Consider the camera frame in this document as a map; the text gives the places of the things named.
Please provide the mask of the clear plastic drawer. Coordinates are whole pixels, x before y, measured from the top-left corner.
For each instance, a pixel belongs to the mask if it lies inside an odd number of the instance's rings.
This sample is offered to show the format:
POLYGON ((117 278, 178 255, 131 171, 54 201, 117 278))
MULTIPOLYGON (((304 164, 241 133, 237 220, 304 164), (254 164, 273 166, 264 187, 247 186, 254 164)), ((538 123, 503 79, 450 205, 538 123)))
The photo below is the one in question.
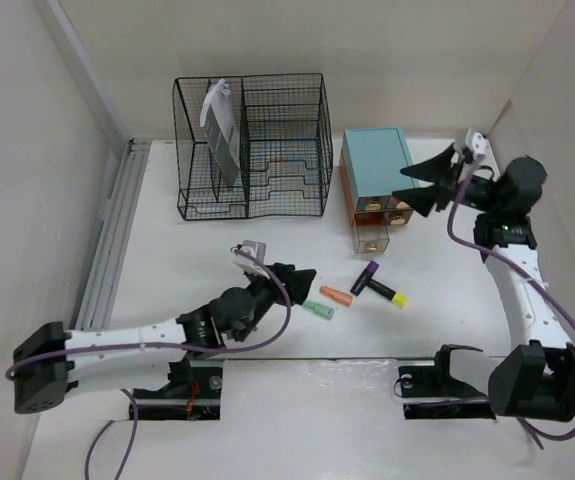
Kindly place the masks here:
POLYGON ((413 213, 412 209, 396 209, 385 212, 383 219, 387 226, 403 226, 409 223, 413 213))
POLYGON ((358 213, 353 223, 353 243, 358 254, 384 253, 390 243, 382 212, 358 213))
POLYGON ((387 204, 387 209, 388 210, 412 210, 412 207, 408 203, 398 199, 397 197, 390 196, 388 204, 387 204))
POLYGON ((360 197, 357 205, 357 212, 374 212, 384 210, 389 202, 389 195, 385 196, 364 196, 360 197))

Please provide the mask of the green highlighter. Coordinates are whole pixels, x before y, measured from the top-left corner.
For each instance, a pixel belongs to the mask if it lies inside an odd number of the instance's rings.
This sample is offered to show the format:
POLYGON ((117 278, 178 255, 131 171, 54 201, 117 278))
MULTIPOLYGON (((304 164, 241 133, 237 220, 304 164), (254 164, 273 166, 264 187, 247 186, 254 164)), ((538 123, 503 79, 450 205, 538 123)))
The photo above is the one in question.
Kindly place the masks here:
POLYGON ((311 300, 304 301, 302 303, 302 308, 307 312, 326 321, 330 321, 335 313, 333 308, 311 300))

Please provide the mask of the orange highlighter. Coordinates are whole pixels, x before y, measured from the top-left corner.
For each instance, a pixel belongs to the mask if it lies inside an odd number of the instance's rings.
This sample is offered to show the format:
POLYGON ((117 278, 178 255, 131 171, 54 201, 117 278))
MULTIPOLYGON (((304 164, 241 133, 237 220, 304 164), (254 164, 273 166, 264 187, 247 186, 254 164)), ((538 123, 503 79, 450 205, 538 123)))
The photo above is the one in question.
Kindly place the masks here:
POLYGON ((321 286, 319 288, 319 293, 345 307, 350 307, 353 302, 353 296, 351 294, 332 287, 321 286))

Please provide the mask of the purple cap black highlighter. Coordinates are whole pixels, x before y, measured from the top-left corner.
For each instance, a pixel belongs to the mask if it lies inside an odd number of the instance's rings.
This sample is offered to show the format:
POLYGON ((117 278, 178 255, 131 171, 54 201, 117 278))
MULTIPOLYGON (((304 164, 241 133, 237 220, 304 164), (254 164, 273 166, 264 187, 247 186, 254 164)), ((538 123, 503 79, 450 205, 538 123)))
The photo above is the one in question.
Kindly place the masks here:
POLYGON ((354 282, 350 289, 350 293, 354 296, 358 296, 369 284, 370 280, 378 269, 379 264, 375 261, 370 261, 354 282))

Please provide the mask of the yellow cap black highlighter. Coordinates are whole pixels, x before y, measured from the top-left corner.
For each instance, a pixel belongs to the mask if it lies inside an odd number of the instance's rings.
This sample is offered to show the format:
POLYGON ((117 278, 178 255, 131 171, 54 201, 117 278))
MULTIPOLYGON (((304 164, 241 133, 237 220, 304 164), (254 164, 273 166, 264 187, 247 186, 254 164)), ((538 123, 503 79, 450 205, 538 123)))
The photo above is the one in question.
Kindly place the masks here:
POLYGON ((367 286, 399 309, 407 305, 408 300, 404 295, 374 279, 370 279, 367 286))

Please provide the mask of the grey paper swatch booklet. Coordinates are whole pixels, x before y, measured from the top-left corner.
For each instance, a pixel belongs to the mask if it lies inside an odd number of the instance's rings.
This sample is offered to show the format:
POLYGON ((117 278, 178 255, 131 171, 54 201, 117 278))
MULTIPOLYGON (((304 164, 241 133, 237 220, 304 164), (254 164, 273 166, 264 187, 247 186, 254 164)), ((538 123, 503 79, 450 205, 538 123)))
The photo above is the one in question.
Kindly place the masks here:
POLYGON ((233 187, 240 171, 240 130, 233 114, 233 94, 225 78, 208 89, 199 123, 222 180, 233 187))

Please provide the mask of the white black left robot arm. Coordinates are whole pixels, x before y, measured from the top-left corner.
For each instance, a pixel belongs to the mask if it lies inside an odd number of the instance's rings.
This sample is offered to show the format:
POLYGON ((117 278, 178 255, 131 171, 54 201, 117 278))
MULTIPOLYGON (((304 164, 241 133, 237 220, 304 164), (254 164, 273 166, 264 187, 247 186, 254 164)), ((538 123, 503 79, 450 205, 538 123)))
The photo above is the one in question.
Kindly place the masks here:
POLYGON ((106 390, 163 390, 184 394, 193 359, 247 352, 247 338, 275 305, 287 314, 308 297, 314 269, 292 264, 266 265, 247 273, 246 287, 231 287, 188 313, 141 327, 67 330, 50 322, 17 346, 5 376, 13 384, 17 414, 37 414, 83 393, 106 390))

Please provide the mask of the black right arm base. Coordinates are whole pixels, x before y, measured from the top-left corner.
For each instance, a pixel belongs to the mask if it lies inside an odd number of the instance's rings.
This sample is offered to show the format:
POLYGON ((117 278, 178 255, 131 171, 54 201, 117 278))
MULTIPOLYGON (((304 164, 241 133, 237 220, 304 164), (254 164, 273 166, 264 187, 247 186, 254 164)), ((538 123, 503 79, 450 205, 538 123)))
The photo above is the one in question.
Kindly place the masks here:
POLYGON ((394 390, 403 400, 404 418, 494 420, 486 391, 495 366, 481 349, 457 344, 441 346, 430 363, 399 366, 394 390))

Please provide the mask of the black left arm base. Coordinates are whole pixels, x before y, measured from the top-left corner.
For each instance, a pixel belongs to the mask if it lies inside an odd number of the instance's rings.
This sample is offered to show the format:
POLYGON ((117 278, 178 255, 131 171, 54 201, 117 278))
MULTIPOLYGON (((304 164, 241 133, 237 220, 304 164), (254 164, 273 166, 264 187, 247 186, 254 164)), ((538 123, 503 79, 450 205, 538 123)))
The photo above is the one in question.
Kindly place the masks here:
POLYGON ((161 389, 135 389, 130 419, 140 421, 218 421, 221 416, 223 360, 183 360, 171 367, 161 389))

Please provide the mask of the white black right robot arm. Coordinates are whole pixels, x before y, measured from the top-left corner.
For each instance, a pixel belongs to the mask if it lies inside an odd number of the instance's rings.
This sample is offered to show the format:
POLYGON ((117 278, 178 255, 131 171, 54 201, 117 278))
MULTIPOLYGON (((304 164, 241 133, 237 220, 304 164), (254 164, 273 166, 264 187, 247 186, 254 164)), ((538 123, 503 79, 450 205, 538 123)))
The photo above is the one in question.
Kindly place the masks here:
POLYGON ((569 422, 575 417, 575 346, 559 323, 571 317, 542 280, 530 212, 547 179, 530 156, 512 160, 496 179, 477 176, 484 154, 477 146, 445 151, 402 174, 423 186, 394 197, 418 214, 468 206, 478 210, 473 238, 492 276, 510 332, 510 352, 502 360, 471 346, 444 345, 430 369, 432 386, 444 394, 467 385, 485 395, 498 416, 569 422))

